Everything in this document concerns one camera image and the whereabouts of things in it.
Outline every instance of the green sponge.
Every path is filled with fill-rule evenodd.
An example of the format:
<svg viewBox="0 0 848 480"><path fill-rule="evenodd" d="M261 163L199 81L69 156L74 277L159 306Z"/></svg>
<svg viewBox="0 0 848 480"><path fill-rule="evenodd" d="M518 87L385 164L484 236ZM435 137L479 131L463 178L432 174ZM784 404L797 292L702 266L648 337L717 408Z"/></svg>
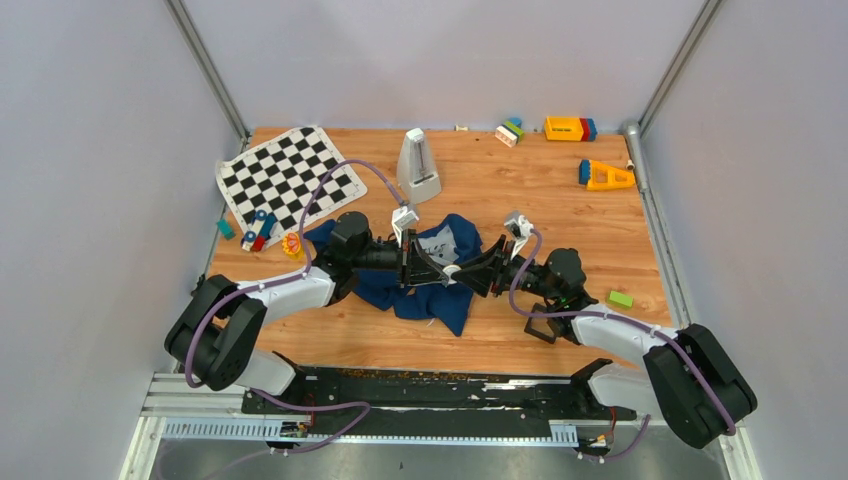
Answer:
<svg viewBox="0 0 848 480"><path fill-rule="evenodd" d="M615 290L610 290L610 296L607 298L607 303L621 308L630 308L633 306L633 297L625 295Z"/></svg>

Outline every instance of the black square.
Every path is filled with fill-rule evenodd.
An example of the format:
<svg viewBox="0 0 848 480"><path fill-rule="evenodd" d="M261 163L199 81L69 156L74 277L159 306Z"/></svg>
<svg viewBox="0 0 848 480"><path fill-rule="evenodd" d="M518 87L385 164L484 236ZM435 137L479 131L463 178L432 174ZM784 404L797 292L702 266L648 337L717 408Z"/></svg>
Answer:
<svg viewBox="0 0 848 480"><path fill-rule="evenodd" d="M242 203L247 201L247 194L244 192L239 192L233 195L233 201L236 202L236 205L241 205Z"/></svg>
<svg viewBox="0 0 848 480"><path fill-rule="evenodd" d="M295 225L297 225L297 221L294 217L285 217L280 220L280 226L283 227L284 230L288 230Z"/></svg>
<svg viewBox="0 0 848 480"><path fill-rule="evenodd" d="M285 202L283 202L283 199L280 197L274 197L271 200L268 200L268 206L271 207L271 210L277 210L283 205L285 205Z"/></svg>
<svg viewBox="0 0 848 480"><path fill-rule="evenodd" d="M335 192L330 192L330 198L332 198L334 202L341 202L344 200L345 194L341 190L336 190Z"/></svg>

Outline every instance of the wooden tabletop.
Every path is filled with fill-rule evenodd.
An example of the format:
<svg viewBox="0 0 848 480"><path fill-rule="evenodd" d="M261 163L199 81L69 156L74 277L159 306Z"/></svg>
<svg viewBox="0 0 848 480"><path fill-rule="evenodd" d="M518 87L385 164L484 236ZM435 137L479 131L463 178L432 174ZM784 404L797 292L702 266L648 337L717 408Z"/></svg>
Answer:
<svg viewBox="0 0 848 480"><path fill-rule="evenodd" d="M259 128L252 144L286 130ZM367 160L394 181L405 131L326 131L345 158ZM635 299L628 314L671 325L636 189L588 192L577 183L577 166L583 158L623 168L628 159L623 137L601 135L592 143L571 143L548 142L542 134L528 133L518 146L508 148L489 132L426 134L442 193L419 205L418 230L458 213L477 226L485 251L506 233L504 217L519 210L544 236L539 261L544 262L554 248L576 248L592 296L603 301L611 289L627 293ZM354 169L368 193L330 218L350 210L363 212L374 235L385 238L391 233L396 204L375 175L363 167ZM232 214L229 222L238 228ZM210 274L221 273L233 281L257 280L301 266L286 257L279 244L261 253L245 252L240 237L221 239ZM537 300L530 294L516 295L516 302L527 310ZM525 322L509 307L506 295L475 296L465 331L455 337L438 320L429 326L426 320L402 320L392 310L382 312L352 294L336 305L266 326L258 347L302 364L496 373L568 375L598 357L610 358L606 352L564 339L549 345L524 333Z"/></svg>

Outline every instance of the black and white checkered board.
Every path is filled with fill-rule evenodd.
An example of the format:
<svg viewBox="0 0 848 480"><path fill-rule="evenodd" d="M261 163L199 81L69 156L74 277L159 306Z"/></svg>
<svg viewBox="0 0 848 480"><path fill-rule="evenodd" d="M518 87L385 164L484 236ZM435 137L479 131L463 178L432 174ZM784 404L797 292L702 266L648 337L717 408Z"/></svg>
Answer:
<svg viewBox="0 0 848 480"><path fill-rule="evenodd" d="M324 174L344 157L320 128L293 128L218 165L216 179L243 232L256 210L274 212L272 245L297 229L300 216ZM333 172L318 194L305 225L365 195L368 189L350 165Z"/></svg>

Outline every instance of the lime green block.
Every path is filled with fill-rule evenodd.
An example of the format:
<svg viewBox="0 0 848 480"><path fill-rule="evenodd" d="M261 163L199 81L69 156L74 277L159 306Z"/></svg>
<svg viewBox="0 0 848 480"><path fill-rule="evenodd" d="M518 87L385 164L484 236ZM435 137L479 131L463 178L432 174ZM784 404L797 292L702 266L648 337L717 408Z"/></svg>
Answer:
<svg viewBox="0 0 848 480"><path fill-rule="evenodd" d="M615 305L616 307L630 308L633 306L633 297L611 290L610 296L607 298L607 302Z"/></svg>
<svg viewBox="0 0 848 480"><path fill-rule="evenodd" d="M509 120L505 121L503 124L507 130L514 133L516 137L518 137L518 141L520 142L522 138L524 138L524 130L521 127L518 127L516 124L510 122Z"/></svg>

